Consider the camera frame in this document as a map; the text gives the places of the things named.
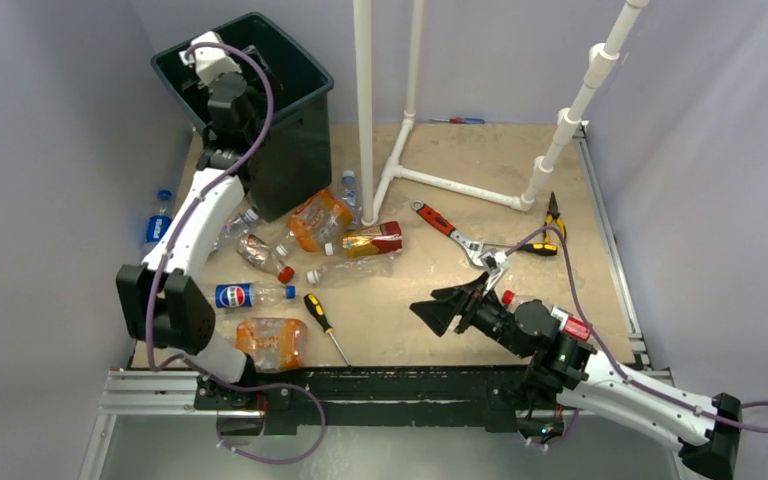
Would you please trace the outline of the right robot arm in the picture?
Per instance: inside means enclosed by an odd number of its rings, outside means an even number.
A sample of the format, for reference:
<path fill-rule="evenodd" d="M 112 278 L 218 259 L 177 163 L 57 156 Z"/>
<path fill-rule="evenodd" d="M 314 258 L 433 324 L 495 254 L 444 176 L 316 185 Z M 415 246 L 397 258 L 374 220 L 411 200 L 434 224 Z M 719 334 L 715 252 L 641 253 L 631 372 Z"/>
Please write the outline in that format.
<path fill-rule="evenodd" d="M 497 295 L 487 280 L 481 275 L 437 289 L 410 309 L 437 336 L 474 328 L 527 360 L 514 393 L 529 405 L 595 413 L 670 447 L 701 476 L 734 478 L 741 436 L 737 398 L 687 393 L 629 369 L 592 345 L 595 333 L 583 320 L 539 299 Z"/>

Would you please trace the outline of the red gold label bottle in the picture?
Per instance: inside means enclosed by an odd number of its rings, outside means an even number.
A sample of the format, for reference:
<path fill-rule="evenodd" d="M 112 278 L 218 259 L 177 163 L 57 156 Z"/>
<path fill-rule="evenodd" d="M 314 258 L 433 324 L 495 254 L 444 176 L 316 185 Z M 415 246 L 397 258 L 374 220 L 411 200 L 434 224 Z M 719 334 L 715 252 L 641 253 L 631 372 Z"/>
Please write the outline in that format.
<path fill-rule="evenodd" d="M 403 235 L 398 221 L 347 230 L 323 245 L 326 255 L 348 259 L 397 253 L 402 248 Z"/>

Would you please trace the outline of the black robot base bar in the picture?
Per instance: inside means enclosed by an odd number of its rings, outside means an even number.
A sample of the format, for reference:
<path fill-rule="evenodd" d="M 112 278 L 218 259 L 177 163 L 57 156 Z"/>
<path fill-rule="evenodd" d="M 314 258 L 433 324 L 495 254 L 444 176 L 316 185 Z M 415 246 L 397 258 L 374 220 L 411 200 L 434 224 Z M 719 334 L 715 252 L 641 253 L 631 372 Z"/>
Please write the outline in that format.
<path fill-rule="evenodd" d="M 257 377 L 263 389 L 231 391 L 201 375 L 194 406 L 251 410 L 251 432 L 293 435 L 300 426 L 476 427 L 552 442 L 573 411 L 526 386 L 526 367 L 315 367 Z"/>

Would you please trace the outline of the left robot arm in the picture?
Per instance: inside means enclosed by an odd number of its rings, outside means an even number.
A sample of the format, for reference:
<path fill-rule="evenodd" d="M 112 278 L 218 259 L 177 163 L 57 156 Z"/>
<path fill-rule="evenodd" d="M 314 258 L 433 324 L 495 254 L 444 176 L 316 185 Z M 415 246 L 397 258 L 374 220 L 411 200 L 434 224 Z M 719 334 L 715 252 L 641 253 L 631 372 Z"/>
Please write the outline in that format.
<path fill-rule="evenodd" d="M 255 402 L 263 387 L 256 380 L 251 357 L 215 332 L 215 314 L 195 280 L 206 264 L 212 231 L 243 198 L 245 190 L 237 172 L 264 142 L 275 102 L 265 71 L 233 46 L 202 41 L 188 47 L 183 57 L 196 63 L 204 49 L 235 55 L 258 75 L 266 97 L 261 131 L 226 169 L 203 168 L 194 174 L 193 187 L 169 231 L 140 265 L 120 269 L 117 288 L 128 332 L 145 343 L 151 371 L 160 372 L 181 360 L 219 384 L 220 397 L 232 408 L 244 409 Z"/>

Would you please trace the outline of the clear bottle white cap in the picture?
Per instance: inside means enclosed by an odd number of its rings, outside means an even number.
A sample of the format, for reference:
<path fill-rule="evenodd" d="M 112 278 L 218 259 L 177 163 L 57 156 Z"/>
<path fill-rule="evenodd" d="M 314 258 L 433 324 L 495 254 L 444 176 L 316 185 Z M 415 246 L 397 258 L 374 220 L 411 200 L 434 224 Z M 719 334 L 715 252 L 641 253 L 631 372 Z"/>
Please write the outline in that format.
<path fill-rule="evenodd" d="M 315 287 L 338 287 L 377 277 L 389 277 L 394 271 L 394 255 L 359 257 L 323 264 L 309 270 L 307 282 Z"/>

